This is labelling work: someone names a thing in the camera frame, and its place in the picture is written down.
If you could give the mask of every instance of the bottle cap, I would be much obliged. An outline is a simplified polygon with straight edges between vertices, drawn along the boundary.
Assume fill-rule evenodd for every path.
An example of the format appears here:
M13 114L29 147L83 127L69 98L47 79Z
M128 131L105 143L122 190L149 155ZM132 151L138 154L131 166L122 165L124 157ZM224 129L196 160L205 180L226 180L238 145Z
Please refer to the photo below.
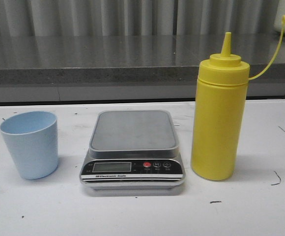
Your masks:
M199 80L219 86L239 86L249 81L250 65L231 54L231 32L226 32L221 53L199 65Z

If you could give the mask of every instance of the white table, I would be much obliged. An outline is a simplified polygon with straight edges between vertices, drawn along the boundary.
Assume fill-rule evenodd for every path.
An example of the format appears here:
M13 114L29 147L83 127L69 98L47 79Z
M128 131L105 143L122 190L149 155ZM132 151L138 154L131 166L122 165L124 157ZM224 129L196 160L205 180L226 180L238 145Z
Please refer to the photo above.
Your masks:
M186 169L181 194L83 190L79 172L98 113L126 109L171 113ZM0 235L285 235L285 100L246 102L235 172L220 182L190 169L194 102L0 107L0 123L33 110L58 116L60 165L48 177L21 179L0 135Z

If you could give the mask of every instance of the electronic scale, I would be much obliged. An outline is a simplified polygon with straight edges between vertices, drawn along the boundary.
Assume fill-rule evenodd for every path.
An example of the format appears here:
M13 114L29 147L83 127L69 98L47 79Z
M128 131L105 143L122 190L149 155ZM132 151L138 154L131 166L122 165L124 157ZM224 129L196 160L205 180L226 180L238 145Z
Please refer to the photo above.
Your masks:
M105 111L99 114L81 182L95 190L171 189L184 167L169 112Z

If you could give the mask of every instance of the cup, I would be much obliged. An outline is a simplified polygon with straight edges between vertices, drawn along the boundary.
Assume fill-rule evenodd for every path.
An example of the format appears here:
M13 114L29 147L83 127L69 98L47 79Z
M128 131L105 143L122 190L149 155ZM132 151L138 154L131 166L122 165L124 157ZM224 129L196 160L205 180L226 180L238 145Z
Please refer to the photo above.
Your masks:
M56 115L44 111L22 113L6 119L0 131L22 178L42 178L57 168Z

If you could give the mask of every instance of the yellow squeeze bottle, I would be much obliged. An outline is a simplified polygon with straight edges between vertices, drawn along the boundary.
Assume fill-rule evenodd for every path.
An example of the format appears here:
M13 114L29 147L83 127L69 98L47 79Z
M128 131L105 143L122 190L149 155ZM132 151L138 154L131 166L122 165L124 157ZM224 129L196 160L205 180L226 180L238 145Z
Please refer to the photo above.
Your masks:
M250 65L231 54L231 33L226 32L220 54L199 65L192 148L192 169L210 180L233 174L249 80L262 75L274 61L284 33L269 64L249 78Z

